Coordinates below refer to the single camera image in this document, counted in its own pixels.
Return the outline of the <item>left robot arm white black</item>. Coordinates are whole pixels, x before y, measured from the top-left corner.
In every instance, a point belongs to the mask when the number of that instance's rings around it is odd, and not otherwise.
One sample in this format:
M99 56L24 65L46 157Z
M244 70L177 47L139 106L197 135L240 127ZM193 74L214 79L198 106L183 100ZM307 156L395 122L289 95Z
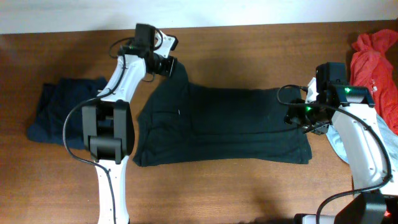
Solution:
M99 223L130 221L126 167L135 141L130 102L148 73L170 77L177 64L170 53L178 39L149 24L137 24L134 36L120 43L108 84L81 108L83 141L98 176Z

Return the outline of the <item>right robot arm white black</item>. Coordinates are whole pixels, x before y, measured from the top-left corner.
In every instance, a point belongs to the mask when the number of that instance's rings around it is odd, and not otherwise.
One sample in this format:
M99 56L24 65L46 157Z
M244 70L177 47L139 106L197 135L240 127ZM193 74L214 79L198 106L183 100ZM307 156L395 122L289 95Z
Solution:
M298 213L295 223L397 223L397 168L377 123L376 104L364 86L350 85L343 63L327 62L289 103L284 118L305 133L340 135L353 178L352 190L325 199L316 214Z

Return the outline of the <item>black t-shirt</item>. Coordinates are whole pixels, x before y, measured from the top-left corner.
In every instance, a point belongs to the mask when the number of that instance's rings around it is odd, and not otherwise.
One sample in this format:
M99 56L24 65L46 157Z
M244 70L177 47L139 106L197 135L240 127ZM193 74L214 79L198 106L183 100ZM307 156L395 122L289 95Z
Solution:
M217 159L307 164L306 135L284 117L297 89L207 88L183 64L151 94L140 115L133 161L141 167Z

